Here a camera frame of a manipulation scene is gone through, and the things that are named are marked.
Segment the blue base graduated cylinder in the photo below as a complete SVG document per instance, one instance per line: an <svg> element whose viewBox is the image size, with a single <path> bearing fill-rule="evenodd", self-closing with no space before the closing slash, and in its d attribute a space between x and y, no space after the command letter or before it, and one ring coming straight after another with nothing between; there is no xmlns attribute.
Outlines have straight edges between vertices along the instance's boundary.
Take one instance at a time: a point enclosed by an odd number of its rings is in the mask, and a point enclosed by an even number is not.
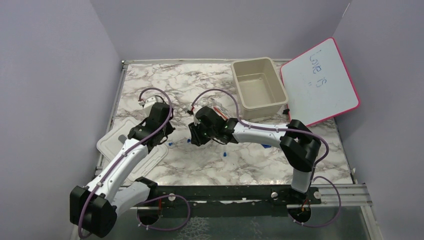
<svg viewBox="0 0 424 240"><path fill-rule="evenodd" d="M271 145L267 145L267 144L261 144L265 149L268 149L268 148L272 148L272 146Z"/></svg>

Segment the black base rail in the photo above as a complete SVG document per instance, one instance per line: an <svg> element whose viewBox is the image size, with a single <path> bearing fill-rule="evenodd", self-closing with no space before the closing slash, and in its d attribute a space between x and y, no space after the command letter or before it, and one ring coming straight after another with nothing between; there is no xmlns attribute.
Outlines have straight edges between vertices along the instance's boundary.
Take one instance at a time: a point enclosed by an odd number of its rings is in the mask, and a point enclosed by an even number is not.
<svg viewBox="0 0 424 240"><path fill-rule="evenodd" d="M287 217L289 209L321 204L318 188L299 193L290 185L159 185L148 197L165 196L135 205L144 215L163 218Z"/></svg>

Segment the red plastic spatula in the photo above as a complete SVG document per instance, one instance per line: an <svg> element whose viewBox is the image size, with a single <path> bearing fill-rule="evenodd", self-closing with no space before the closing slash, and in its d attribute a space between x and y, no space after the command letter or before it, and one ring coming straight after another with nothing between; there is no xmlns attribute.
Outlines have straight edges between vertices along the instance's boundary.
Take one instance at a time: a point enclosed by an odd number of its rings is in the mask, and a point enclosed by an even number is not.
<svg viewBox="0 0 424 240"><path fill-rule="evenodd" d="M219 114L224 120L228 120L229 118L222 112L218 107L214 106L213 109Z"/></svg>

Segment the white plastic bin lid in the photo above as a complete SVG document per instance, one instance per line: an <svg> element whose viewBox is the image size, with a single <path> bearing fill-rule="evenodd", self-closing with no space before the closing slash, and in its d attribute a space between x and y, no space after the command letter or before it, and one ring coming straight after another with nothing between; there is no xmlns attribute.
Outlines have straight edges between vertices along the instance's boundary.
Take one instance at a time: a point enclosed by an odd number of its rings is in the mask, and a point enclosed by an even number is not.
<svg viewBox="0 0 424 240"><path fill-rule="evenodd" d="M106 133L96 143L97 150L104 156L102 166L107 167L114 158L118 158L124 151L124 142L128 139L130 130L140 123L134 117L127 117L124 120L115 124L112 129ZM161 144L155 146L148 154L140 147L135 148L127 156L142 157L141 160L136 162L132 161L132 169L128 171L128 176L123 181L123 186L129 186L136 179L146 177L147 174L168 155L168 147Z"/></svg>

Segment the pink framed whiteboard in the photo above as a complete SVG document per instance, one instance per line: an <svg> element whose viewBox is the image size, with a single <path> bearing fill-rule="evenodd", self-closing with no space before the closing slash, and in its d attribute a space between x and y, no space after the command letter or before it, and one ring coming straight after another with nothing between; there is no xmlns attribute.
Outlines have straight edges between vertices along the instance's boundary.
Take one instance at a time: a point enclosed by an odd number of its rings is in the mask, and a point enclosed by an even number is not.
<svg viewBox="0 0 424 240"><path fill-rule="evenodd" d="M358 108L361 100L341 55L329 37L280 67L288 116L306 126Z"/></svg>

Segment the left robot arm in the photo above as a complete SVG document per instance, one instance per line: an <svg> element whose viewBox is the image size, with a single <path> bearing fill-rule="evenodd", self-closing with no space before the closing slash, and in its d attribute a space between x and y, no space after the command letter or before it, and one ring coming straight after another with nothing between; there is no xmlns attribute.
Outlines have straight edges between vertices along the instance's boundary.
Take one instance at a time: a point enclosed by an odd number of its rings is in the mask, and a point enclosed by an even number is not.
<svg viewBox="0 0 424 240"><path fill-rule="evenodd" d="M107 236L117 218L136 203L152 205L157 191L146 183L132 183L119 190L131 171L156 147L163 144L174 127L173 107L164 102L146 103L147 117L133 126L113 160L85 186L75 186L69 196L70 222L80 239Z"/></svg>

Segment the beige plastic bin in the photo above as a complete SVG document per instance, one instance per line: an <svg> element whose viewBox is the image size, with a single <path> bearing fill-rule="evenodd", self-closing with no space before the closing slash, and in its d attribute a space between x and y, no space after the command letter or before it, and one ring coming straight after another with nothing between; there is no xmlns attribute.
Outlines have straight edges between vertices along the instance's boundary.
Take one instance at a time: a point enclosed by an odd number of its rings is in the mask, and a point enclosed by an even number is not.
<svg viewBox="0 0 424 240"><path fill-rule="evenodd" d="M287 108L289 97L271 58L236 60L230 66L244 119L272 117Z"/></svg>

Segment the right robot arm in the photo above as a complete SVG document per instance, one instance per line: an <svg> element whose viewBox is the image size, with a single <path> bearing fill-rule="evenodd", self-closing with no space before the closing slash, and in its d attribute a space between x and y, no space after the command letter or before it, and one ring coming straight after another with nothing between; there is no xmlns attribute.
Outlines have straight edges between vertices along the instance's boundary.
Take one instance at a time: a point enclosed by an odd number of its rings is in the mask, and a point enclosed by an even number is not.
<svg viewBox="0 0 424 240"><path fill-rule="evenodd" d="M268 125L237 118L224 119L215 110L204 106L193 112L188 124L191 143L202 146L211 140L221 144L254 143L282 150L293 168L289 199L300 204L309 196L315 160L322 142L301 121Z"/></svg>

